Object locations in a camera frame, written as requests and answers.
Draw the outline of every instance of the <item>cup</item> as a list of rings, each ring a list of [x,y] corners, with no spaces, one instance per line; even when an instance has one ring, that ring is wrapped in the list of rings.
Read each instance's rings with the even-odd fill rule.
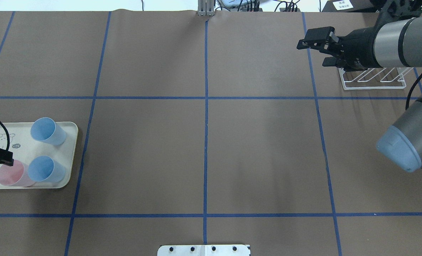
[[[58,146],[66,139],[65,131],[51,118],[39,118],[31,127],[31,137]]]
[[[64,178],[65,168],[49,156],[39,156],[29,164],[28,175],[37,182],[59,182]]]
[[[0,184],[3,186],[29,187],[35,183],[28,175],[28,166],[19,160],[13,161],[13,166],[0,167]]]

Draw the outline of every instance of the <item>cartoon drawing on tray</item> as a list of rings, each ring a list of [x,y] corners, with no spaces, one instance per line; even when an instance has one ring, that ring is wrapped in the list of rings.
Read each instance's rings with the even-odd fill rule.
[[[10,140],[9,143],[13,142],[13,138],[15,137],[15,133],[9,134]],[[0,133],[0,149],[6,149],[7,146],[7,136],[6,134]],[[20,144],[14,144],[12,146],[15,149],[18,149],[20,147]]]

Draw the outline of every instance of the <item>white label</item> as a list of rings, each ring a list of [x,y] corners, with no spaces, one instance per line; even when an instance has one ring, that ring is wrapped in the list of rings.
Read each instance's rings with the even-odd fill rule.
[[[353,8],[352,3],[350,0],[341,0],[337,2],[333,2],[333,5],[336,7],[336,10],[346,10]]]

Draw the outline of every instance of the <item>blue plastic object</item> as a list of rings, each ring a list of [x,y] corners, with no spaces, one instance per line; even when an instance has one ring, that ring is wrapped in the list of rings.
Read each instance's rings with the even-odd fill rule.
[[[406,172],[414,172],[422,166],[418,152],[409,139],[395,126],[378,140],[377,150],[399,165]]]
[[[37,141],[57,146],[65,141],[66,133],[51,118],[40,118],[31,127],[31,137]]]
[[[29,164],[28,176],[37,182],[59,182],[65,176],[65,169],[51,157],[39,156]]]

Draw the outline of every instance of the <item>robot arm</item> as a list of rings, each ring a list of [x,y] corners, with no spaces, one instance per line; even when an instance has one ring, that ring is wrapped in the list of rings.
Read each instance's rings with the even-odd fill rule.
[[[333,27],[309,29],[297,49],[331,55],[323,66],[345,71],[422,67],[422,0],[378,1],[383,6],[374,27],[336,36]],[[422,96],[377,142],[377,149],[407,172],[422,168]]]

